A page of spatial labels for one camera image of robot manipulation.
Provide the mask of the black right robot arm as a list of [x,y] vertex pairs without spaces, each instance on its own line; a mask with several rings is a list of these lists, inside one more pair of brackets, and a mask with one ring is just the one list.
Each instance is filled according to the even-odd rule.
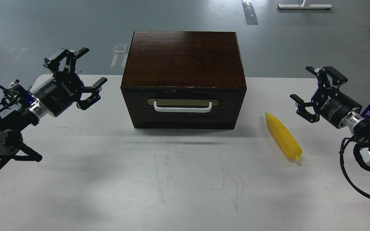
[[305,102],[296,94],[290,95],[297,106],[296,113],[310,123],[316,123],[323,117],[335,128],[348,127],[352,136],[341,142],[339,157],[341,171],[348,183],[362,196],[370,199],[370,194],[364,192],[350,180],[345,170],[344,153],[350,142],[354,142],[353,154],[359,166],[370,172],[370,105],[361,112],[361,105],[339,90],[348,79],[332,66],[305,68],[317,78],[318,88]]

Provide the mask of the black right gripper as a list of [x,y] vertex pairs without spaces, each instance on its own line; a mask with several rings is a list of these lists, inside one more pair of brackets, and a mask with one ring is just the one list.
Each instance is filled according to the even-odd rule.
[[[348,78],[332,66],[323,68],[307,66],[305,70],[317,77],[318,89],[311,97],[312,102],[304,102],[296,94],[290,95],[297,106],[296,113],[310,123],[320,121],[322,116],[337,129],[345,127],[343,119],[351,111],[359,113],[362,108],[361,104],[337,89],[348,82]],[[307,107],[313,107],[315,114],[308,112]]]

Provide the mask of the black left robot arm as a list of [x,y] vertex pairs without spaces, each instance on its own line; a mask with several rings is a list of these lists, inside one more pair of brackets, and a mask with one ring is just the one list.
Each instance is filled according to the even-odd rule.
[[76,61],[88,53],[59,49],[43,66],[53,75],[42,85],[28,91],[15,80],[9,87],[0,85],[0,170],[10,161],[41,161],[42,156],[27,146],[22,130],[36,126],[45,115],[59,116],[73,103],[86,110],[100,100],[100,91],[107,78],[85,86],[76,74]]

